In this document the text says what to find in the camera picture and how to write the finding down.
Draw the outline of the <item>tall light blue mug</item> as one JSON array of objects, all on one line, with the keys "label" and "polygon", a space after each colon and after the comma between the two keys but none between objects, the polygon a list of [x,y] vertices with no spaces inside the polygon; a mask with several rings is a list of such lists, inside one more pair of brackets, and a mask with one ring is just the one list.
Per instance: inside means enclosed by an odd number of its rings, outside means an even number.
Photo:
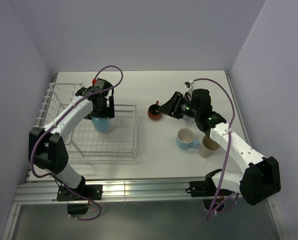
[{"label": "tall light blue mug", "polygon": [[101,134],[108,134],[111,131],[110,121],[107,118],[93,118],[91,120],[94,129]]}]

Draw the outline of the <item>light blue cream-lined mug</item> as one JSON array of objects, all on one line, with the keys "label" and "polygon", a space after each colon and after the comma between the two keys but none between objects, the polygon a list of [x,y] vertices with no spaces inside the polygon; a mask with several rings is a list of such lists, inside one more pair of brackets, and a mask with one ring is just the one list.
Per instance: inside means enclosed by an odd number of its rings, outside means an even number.
[{"label": "light blue cream-lined mug", "polygon": [[195,135],[192,130],[188,128],[182,128],[178,130],[176,137],[177,147],[180,149],[198,149],[200,143],[195,140]]}]

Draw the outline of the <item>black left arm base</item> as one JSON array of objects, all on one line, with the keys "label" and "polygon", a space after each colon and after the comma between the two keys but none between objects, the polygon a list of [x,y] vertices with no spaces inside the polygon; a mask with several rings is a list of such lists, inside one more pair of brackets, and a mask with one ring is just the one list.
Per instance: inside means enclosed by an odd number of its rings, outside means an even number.
[{"label": "black left arm base", "polygon": [[59,186],[56,200],[58,202],[67,202],[67,212],[71,215],[84,215],[89,210],[91,202],[89,200],[101,200],[101,184],[87,184],[77,189]]}]

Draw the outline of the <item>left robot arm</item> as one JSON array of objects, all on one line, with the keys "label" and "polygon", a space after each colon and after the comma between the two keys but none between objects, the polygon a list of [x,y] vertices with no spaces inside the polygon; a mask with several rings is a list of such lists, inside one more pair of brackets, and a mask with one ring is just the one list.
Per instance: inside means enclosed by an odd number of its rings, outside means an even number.
[{"label": "left robot arm", "polygon": [[68,194],[75,200],[86,195],[84,177],[68,162],[65,141],[83,120],[114,118],[114,90],[107,80],[95,78],[90,87],[82,87],[70,99],[68,106],[42,128],[33,127],[29,132],[29,162],[31,172],[38,177],[34,167],[46,170],[65,184]]}]

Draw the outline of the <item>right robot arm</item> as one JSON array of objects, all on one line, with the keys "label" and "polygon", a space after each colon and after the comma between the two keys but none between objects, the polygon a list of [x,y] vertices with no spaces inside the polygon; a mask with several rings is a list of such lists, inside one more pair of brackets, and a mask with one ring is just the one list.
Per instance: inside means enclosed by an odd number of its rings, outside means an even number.
[{"label": "right robot arm", "polygon": [[231,130],[227,121],[213,111],[207,89],[194,90],[190,100],[175,92],[158,111],[175,119],[194,119],[198,129],[225,149],[242,171],[237,174],[219,168],[207,174],[204,181],[190,182],[192,197],[211,197],[223,190],[226,194],[241,194],[254,206],[281,190],[278,161],[257,152]]}]

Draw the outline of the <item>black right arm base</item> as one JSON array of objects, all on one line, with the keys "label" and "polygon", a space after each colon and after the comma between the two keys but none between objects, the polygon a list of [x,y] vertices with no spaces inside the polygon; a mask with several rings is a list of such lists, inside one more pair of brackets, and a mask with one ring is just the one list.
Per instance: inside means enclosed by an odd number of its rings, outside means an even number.
[{"label": "black right arm base", "polygon": [[[211,177],[213,177],[217,173],[220,173],[221,171],[221,169],[217,169],[208,173],[205,177],[205,180],[189,182],[189,187],[185,189],[185,192],[187,194],[190,194],[191,197],[213,197],[216,193],[217,188],[212,182]],[[225,196],[229,196],[232,193],[232,191],[221,189],[215,202],[214,208],[217,207],[222,201],[224,201]]]}]

